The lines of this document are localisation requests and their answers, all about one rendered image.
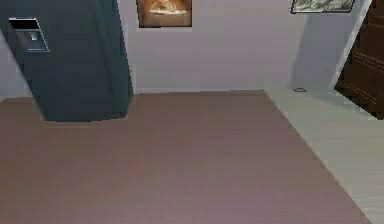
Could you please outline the dark brown wooden door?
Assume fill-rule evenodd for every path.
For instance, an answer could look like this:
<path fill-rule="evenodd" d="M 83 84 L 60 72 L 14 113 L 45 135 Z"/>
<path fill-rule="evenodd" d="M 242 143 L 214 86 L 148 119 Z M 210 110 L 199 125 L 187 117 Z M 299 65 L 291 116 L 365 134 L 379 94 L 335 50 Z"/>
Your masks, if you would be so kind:
<path fill-rule="evenodd" d="M 384 0 L 372 0 L 334 89 L 384 120 Z"/>

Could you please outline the black framed pale wall picture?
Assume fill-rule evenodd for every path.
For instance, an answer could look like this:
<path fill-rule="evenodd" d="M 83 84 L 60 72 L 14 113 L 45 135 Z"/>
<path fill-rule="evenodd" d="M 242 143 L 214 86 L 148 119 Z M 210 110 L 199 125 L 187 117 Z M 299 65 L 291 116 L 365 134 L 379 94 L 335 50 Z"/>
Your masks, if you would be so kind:
<path fill-rule="evenodd" d="M 293 0 L 291 14 L 349 13 L 355 0 Z"/>

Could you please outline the dark grey fridge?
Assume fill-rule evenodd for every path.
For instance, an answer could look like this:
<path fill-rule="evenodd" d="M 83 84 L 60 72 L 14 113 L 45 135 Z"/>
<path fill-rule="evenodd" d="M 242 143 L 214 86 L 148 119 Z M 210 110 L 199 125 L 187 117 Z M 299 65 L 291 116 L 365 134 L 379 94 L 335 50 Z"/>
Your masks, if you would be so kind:
<path fill-rule="evenodd" d="M 0 31 L 46 120 L 126 116 L 133 86 L 118 0 L 0 0 Z"/>

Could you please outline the orange framed wall picture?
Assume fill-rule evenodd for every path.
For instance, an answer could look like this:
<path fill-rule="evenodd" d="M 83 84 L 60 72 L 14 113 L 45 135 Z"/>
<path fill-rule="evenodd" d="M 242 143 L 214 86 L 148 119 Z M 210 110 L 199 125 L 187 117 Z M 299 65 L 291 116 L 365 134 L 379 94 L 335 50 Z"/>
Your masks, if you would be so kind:
<path fill-rule="evenodd" d="M 136 0 L 140 28 L 192 26 L 192 0 Z"/>

